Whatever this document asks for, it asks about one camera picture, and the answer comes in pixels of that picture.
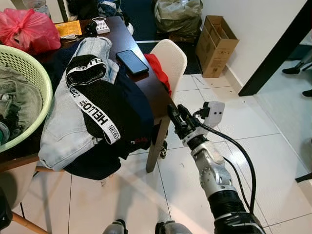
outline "beige plastic bag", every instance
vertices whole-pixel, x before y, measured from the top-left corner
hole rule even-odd
[[[201,0],[158,0],[154,16],[160,31],[194,36],[201,26]]]

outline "laundry basket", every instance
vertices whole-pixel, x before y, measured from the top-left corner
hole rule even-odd
[[[42,110],[36,121],[17,138],[0,146],[0,153],[12,148],[28,138],[44,121],[52,101],[52,85],[50,78],[42,65],[32,56],[22,50],[0,45],[0,65],[9,66],[20,72],[41,92]]]

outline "power strip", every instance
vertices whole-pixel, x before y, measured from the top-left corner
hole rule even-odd
[[[97,23],[97,26],[96,26],[97,34],[103,34],[103,33],[109,33],[110,32],[109,27],[105,23],[106,18],[96,17],[96,18],[94,18],[92,20],[95,23]]]

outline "black smartphone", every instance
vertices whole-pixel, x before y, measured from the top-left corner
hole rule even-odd
[[[142,62],[132,50],[125,50],[116,53],[116,58],[120,60],[132,75],[141,74],[148,71],[148,67]]]

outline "plastic bag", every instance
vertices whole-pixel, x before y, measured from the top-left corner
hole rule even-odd
[[[59,49],[59,32],[49,17],[34,9],[0,12],[0,41],[29,54]]]
[[[154,9],[159,30],[186,36],[199,34],[201,0],[158,0]]]

